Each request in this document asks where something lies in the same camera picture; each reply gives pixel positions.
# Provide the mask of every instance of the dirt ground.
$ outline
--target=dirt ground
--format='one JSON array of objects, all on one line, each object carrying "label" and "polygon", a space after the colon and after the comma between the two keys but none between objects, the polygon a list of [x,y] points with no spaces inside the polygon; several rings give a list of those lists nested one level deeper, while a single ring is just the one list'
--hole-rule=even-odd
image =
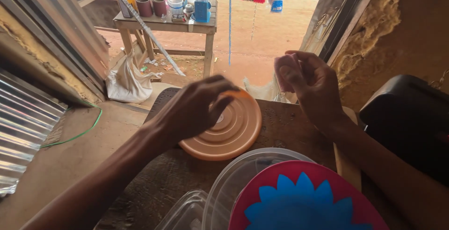
[{"label": "dirt ground", "polygon": [[[287,49],[299,49],[318,0],[284,0],[281,14],[270,13],[268,4],[257,4],[254,37],[251,29],[254,3],[232,0],[231,65],[228,65],[229,0],[217,0],[217,33],[214,38],[214,74],[223,74],[237,85],[247,77],[252,85],[264,85],[272,79],[273,60]],[[119,33],[99,31],[110,43],[110,57],[123,47]],[[204,50],[204,34],[154,32],[167,49]],[[165,59],[157,55],[158,66],[149,65],[146,72],[174,73],[160,64]],[[190,79],[203,77],[201,56],[173,56],[173,59]]]}]

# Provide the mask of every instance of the black machine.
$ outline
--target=black machine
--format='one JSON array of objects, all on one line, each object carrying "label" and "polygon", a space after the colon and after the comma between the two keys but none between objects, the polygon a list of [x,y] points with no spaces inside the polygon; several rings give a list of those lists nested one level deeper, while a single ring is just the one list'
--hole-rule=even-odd
[{"label": "black machine", "polygon": [[449,95],[398,75],[371,97],[360,119],[373,139],[449,187]]}]

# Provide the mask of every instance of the blue flower pattern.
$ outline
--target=blue flower pattern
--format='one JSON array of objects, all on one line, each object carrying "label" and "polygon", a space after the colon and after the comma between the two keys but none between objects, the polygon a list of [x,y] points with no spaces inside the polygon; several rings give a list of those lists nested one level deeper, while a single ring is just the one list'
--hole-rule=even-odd
[{"label": "blue flower pattern", "polygon": [[259,187],[261,202],[250,205],[245,216],[251,222],[246,230],[371,230],[371,224],[352,224],[352,199],[334,204],[327,180],[315,190],[302,172],[296,185],[278,176],[277,189]]}]

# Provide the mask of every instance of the wooden workbench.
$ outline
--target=wooden workbench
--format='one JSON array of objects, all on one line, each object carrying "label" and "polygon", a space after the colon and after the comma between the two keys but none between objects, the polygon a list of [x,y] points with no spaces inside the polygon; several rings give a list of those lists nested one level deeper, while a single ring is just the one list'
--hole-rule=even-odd
[{"label": "wooden workbench", "polygon": [[[203,77],[208,77],[213,72],[213,46],[214,46],[214,36],[217,32],[217,0],[209,0],[211,4],[210,9],[210,21],[207,23],[204,22],[194,22],[194,24],[189,24],[187,22],[172,22],[171,17],[167,16],[163,20],[160,17],[157,17],[153,14],[151,17],[142,17],[143,22],[152,30],[152,31],[169,31],[169,32],[185,32],[185,33],[200,33],[206,34],[206,46],[204,50],[174,50],[174,49],[166,49],[169,55],[188,55],[188,56],[204,56],[204,72]],[[142,39],[139,31],[142,29],[142,26],[138,23],[138,21],[132,17],[127,18],[124,17],[122,12],[120,12],[115,18],[114,23],[117,29],[120,31],[120,34],[123,39],[123,44],[125,46],[125,53],[128,54],[132,49],[132,41],[131,34],[134,34],[138,40],[138,43],[142,50],[145,50],[142,57],[137,57],[135,59],[135,64],[138,68],[140,68],[143,64],[143,61],[149,57],[150,60],[154,59],[154,52],[161,53],[159,49],[155,49],[152,45],[152,42],[149,36],[143,32],[145,42]]]},{"label": "wooden workbench", "polygon": [[[146,120],[152,119],[178,92],[168,88],[156,99]],[[279,147],[299,152],[337,171],[333,143],[323,136],[299,105],[258,100],[261,133],[250,150]],[[209,193],[220,172],[232,161],[202,161],[179,147],[151,161],[126,187],[100,220],[97,229],[154,229],[171,207],[188,191]],[[380,189],[362,175],[362,193],[379,211],[390,229],[411,229]]]}]

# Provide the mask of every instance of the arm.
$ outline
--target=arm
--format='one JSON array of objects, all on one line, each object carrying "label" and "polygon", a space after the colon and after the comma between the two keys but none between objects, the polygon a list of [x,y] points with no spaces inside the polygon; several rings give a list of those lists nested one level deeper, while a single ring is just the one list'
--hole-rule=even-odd
[{"label": "arm", "polygon": [[315,54],[296,53],[299,70],[280,73],[293,86],[310,121],[363,170],[418,229],[449,228],[449,189],[416,170],[347,117],[336,73]]},{"label": "arm", "polygon": [[180,90],[97,169],[55,198],[22,229],[93,229],[109,205],[152,159],[216,123],[233,100],[219,97],[227,90],[239,89],[220,75]]}]

